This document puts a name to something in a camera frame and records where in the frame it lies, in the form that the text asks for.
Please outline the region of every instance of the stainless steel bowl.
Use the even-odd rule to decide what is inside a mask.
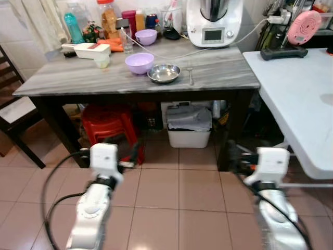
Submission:
[[[181,69],[173,64],[160,64],[153,66],[147,74],[153,82],[166,84],[173,82],[181,74]]]

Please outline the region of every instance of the white folding table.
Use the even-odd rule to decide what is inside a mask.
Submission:
[[[243,55],[305,173],[333,179],[333,56],[324,48],[309,49],[304,58],[270,61],[260,52]]]

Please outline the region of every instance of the metal spoon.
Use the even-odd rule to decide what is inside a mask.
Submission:
[[[194,85],[194,81],[192,79],[192,70],[191,61],[188,61],[187,71],[189,72],[189,85]]]

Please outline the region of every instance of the red plastic stool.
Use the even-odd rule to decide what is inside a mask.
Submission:
[[[82,123],[91,145],[102,142],[105,138],[125,134],[129,145],[138,141],[133,125],[131,110],[124,105],[98,106],[90,104],[82,112]],[[122,161],[129,161],[127,156]],[[139,148],[138,163],[144,161],[143,145]]]

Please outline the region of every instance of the marble table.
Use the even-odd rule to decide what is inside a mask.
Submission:
[[[186,39],[160,39],[147,48],[167,57],[155,56],[155,64],[180,66],[180,77],[170,85],[156,85],[146,75],[132,74],[124,62],[127,57],[124,53],[112,53],[111,64],[106,69],[97,68],[93,60],[64,59],[60,55],[44,65],[14,95],[30,97],[71,153],[80,148],[79,135],[63,111],[63,104],[228,100],[232,108],[218,160],[219,169],[227,170],[225,141],[239,137],[252,94],[260,87],[239,49],[209,49],[171,59],[201,49]],[[145,51],[135,46],[134,52]],[[189,85],[189,65],[193,68],[194,85]]]

